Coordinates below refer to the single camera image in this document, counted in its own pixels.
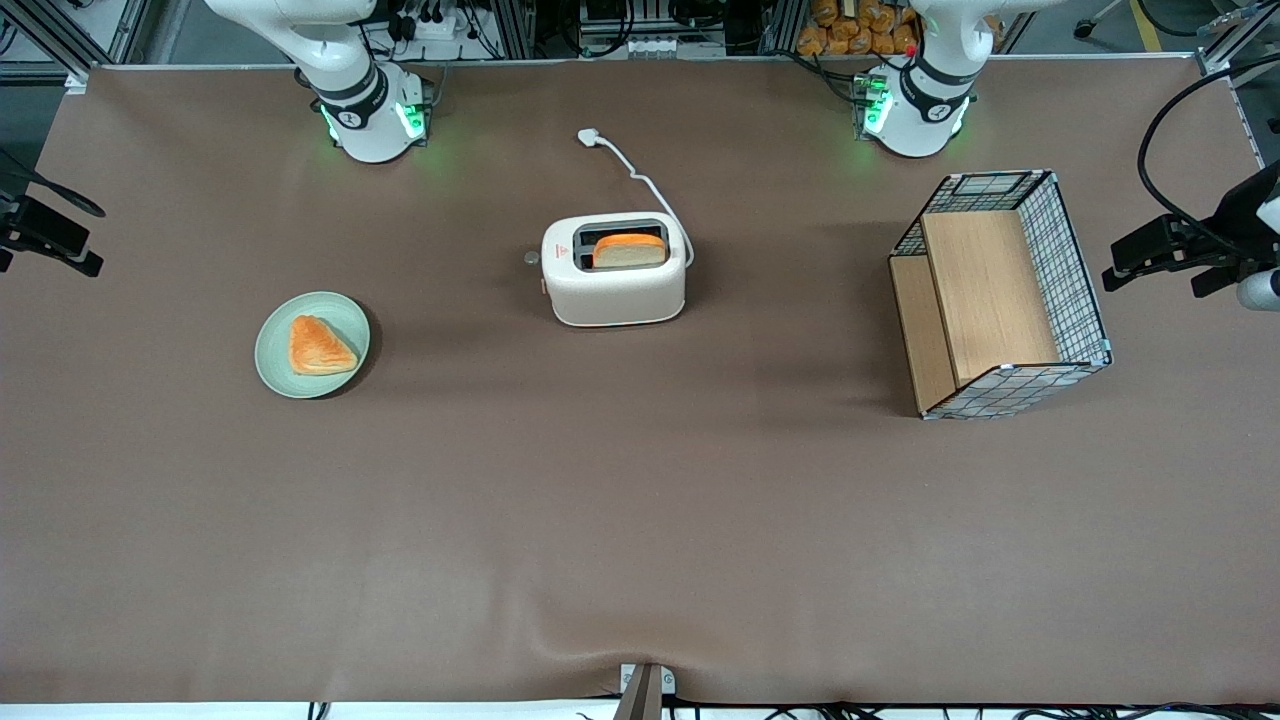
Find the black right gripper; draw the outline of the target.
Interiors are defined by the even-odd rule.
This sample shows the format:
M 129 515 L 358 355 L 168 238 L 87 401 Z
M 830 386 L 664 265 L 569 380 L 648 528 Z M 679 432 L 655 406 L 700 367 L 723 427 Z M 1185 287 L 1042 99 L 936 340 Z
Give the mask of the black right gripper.
M 51 209 L 44 202 L 18 202 L 15 206 L 15 229 L 10 224 L 12 196 L 1 193 L 1 265 L 6 273 L 13 258 L 19 252 L 31 252 L 60 261 L 82 275 L 99 277 L 104 260 L 90 250 L 90 232 Z

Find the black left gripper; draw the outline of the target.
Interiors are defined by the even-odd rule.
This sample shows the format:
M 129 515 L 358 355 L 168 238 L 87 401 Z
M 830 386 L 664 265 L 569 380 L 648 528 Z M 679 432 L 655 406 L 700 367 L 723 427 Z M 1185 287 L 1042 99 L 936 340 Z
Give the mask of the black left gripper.
M 1276 299 L 1277 176 L 1279 163 L 1272 161 L 1229 190 L 1213 214 L 1199 222 L 1192 246 L 1185 246 L 1185 223 L 1175 215 L 1156 217 L 1116 240 L 1103 291 L 1160 272 L 1204 266 L 1190 281 L 1197 299 L 1229 287 L 1244 299 Z

